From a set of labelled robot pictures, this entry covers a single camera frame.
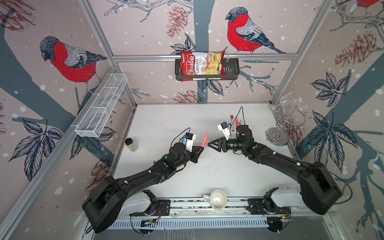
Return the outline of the pink highlighter pen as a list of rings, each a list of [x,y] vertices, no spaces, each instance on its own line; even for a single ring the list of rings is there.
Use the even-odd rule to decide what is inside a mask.
[[[202,145],[201,145],[201,147],[202,148],[204,148],[205,147],[205,145],[206,145],[206,142],[207,142],[207,139],[208,139],[208,132],[206,132],[206,134],[205,134],[205,136],[204,136],[204,139],[203,139],[203,142],[202,142]]]

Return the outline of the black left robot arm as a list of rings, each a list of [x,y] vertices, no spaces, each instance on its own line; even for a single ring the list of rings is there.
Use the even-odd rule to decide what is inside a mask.
[[[135,175],[114,179],[105,177],[84,201],[82,208],[92,230],[98,234],[110,227],[122,209],[123,203],[134,194],[160,184],[175,175],[180,166],[197,163],[204,147],[192,146],[189,151],[182,143],[175,143],[169,153]]]

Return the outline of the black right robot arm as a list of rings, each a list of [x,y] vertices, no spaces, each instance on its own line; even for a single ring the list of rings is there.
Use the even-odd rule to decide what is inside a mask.
[[[277,208],[307,207],[318,215],[324,215],[342,196],[331,173],[322,163],[297,161],[255,142],[247,125],[237,127],[234,139],[222,137],[209,142],[208,146],[224,153],[240,151],[249,160],[273,168],[299,184],[298,188],[275,187],[264,195],[264,209],[270,214],[275,213]]]

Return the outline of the white marker pen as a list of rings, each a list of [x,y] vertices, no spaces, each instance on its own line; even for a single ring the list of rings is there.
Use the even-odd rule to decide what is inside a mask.
[[[230,128],[232,128],[232,125],[233,125],[233,122],[234,122],[234,116],[230,115],[230,117],[231,117],[231,120],[230,120],[229,125],[230,125]]]

